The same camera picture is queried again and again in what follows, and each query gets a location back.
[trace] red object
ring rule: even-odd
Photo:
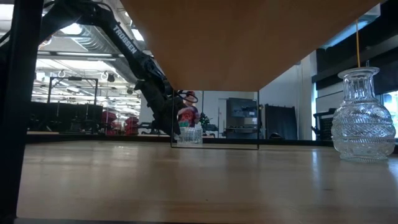
[[[112,112],[102,112],[102,123],[106,123],[106,114],[108,114],[108,124],[112,123],[112,121],[116,120],[118,117],[116,116],[116,114],[112,113]]]
[[[138,121],[136,116],[131,116],[125,121],[124,131],[126,135],[138,135]]]

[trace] ceiling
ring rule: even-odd
[[[108,4],[112,8],[115,19],[121,22],[124,30],[134,40],[135,44],[150,54],[145,42],[135,39],[130,28],[130,17],[126,15],[126,11],[120,1],[101,2]],[[12,11],[12,4],[1,4],[0,2],[0,37],[11,27]],[[101,29],[90,26],[81,26],[81,28],[83,30],[86,29],[88,33],[84,38],[90,38],[92,37],[90,35],[95,35],[93,40],[90,41],[101,41],[96,44],[101,48],[96,49],[91,45],[85,45],[84,41],[79,41],[82,38],[72,38],[62,31],[54,33],[51,41],[41,45],[39,48],[32,101],[47,102],[50,77],[56,77],[52,81],[51,102],[93,103],[95,95],[95,82],[93,80],[73,81],[67,78],[96,78],[98,79],[97,104],[112,109],[120,118],[127,118],[130,114],[138,116],[141,110],[141,93],[139,91],[134,91],[132,94],[127,93],[127,89],[134,88],[132,83],[135,76],[130,71],[126,60],[124,57],[107,57],[104,59],[90,55],[86,57],[85,54],[92,52],[98,55],[120,54],[120,52]],[[75,54],[67,54],[67,57],[50,54],[43,56],[42,54],[46,52]],[[114,82],[107,81],[107,77],[110,75],[114,75]]]

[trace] exposed ductwork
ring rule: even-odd
[[[77,44],[90,53],[115,53],[120,54],[118,48],[95,26],[82,26],[83,32],[79,37],[71,37]],[[129,83],[135,83],[137,78],[132,73],[125,58],[116,58],[112,61],[105,61],[109,66],[114,67],[119,74]]]

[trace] white wall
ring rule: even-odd
[[[315,84],[312,84],[312,76],[317,74],[317,54],[316,51],[310,53],[301,60],[301,70],[299,69],[299,86],[301,86],[298,111],[298,139],[315,140],[315,133],[311,126],[315,125],[315,98],[317,97]]]
[[[260,104],[297,107],[297,93],[299,91],[297,67],[297,65],[294,65],[262,88],[260,90]]]
[[[343,91],[343,82],[339,82],[331,86],[328,86],[326,88],[318,90],[318,97],[334,94],[339,91]]]

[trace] yellow cable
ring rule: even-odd
[[[358,33],[358,20],[356,20],[356,59],[358,61],[358,68],[361,67],[361,60],[359,58],[359,33]]]

